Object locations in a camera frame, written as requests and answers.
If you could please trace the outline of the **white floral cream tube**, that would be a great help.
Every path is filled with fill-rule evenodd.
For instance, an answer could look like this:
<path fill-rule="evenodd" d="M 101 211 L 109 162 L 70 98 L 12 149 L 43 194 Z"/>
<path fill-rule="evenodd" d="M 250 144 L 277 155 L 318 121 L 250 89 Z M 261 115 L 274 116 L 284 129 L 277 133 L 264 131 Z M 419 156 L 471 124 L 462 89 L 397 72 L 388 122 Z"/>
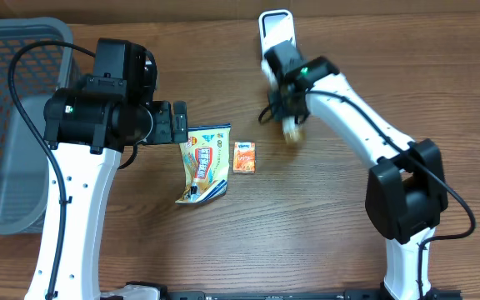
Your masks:
<path fill-rule="evenodd" d="M 282 132 L 288 144 L 298 144 L 303 140 L 302 127 L 296 124 L 295 117 L 285 117 L 282 120 Z"/>

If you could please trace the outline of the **white blue wipes pack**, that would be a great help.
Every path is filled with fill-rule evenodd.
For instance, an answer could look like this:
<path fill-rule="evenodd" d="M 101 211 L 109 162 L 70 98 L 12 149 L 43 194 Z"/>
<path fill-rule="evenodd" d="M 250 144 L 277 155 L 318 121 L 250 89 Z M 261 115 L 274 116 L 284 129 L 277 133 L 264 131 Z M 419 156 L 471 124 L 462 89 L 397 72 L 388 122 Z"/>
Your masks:
<path fill-rule="evenodd" d="M 198 205 L 226 193 L 230 130 L 230 123 L 188 129 L 188 140 L 180 144 L 186 185 L 176 204 Z"/>

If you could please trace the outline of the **orange Kleenex tissue pack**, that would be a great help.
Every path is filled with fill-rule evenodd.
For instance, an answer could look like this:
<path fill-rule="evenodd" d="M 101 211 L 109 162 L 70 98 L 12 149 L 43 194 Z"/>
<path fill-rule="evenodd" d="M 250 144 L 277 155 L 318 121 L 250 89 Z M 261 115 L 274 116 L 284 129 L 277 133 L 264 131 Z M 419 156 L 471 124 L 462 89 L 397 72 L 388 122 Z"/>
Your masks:
<path fill-rule="evenodd" d="M 256 146 L 254 142 L 235 142 L 233 171 L 235 173 L 255 173 Z"/>

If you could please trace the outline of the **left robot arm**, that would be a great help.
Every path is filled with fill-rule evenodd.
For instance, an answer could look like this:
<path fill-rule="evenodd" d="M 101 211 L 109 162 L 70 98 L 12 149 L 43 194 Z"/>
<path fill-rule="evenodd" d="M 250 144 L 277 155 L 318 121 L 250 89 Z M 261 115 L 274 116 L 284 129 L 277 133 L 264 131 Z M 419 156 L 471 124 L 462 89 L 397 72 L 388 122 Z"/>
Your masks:
<path fill-rule="evenodd" d="M 29 299 L 165 299 L 164 286 L 128 282 L 102 292 L 98 263 L 108 195 L 126 147 L 188 139 L 185 102 L 155 101 L 152 53 L 126 40 L 102 38 L 92 73 L 59 88 L 35 131 L 49 161 L 47 207 Z"/>

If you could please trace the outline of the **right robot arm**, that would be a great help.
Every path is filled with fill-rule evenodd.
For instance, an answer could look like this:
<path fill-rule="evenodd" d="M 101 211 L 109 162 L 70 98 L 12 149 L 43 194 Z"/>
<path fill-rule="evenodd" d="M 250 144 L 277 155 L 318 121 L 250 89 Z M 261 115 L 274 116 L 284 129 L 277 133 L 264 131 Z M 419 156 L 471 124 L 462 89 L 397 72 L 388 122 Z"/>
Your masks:
<path fill-rule="evenodd" d="M 262 52 L 262 69 L 272 84 L 275 118 L 299 124 L 307 116 L 326 123 L 368 170 L 365 208 L 386 239 L 387 299 L 419 299 L 432 288 L 428 250 L 448 207 L 441 185 L 442 156 L 429 139 L 415 142 L 380 117 L 355 93 L 345 75 L 325 57 L 307 60 L 285 40 Z"/>

